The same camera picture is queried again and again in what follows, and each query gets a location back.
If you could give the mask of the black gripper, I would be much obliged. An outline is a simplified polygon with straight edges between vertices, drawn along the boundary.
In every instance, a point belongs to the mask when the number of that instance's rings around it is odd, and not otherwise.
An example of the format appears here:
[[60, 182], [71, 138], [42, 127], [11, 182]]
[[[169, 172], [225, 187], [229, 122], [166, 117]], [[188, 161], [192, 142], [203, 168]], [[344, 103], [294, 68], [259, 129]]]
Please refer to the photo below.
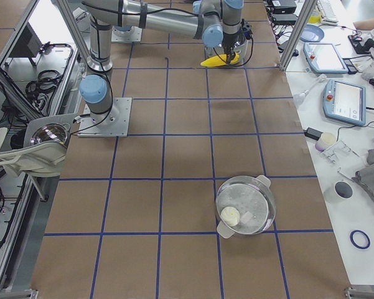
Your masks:
[[227, 34], [223, 32], [222, 48], [226, 55], [226, 64], [230, 65], [233, 60], [233, 49], [240, 45], [240, 31]]

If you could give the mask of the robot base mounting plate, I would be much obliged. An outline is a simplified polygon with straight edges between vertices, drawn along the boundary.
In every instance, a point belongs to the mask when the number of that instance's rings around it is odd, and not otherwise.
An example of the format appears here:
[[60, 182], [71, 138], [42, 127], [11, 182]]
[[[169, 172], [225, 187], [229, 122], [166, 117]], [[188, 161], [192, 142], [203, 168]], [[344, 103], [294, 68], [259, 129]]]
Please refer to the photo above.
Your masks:
[[131, 115], [132, 98], [115, 97], [110, 114], [96, 115], [90, 112], [87, 104], [84, 106], [77, 136], [81, 138], [127, 137]]

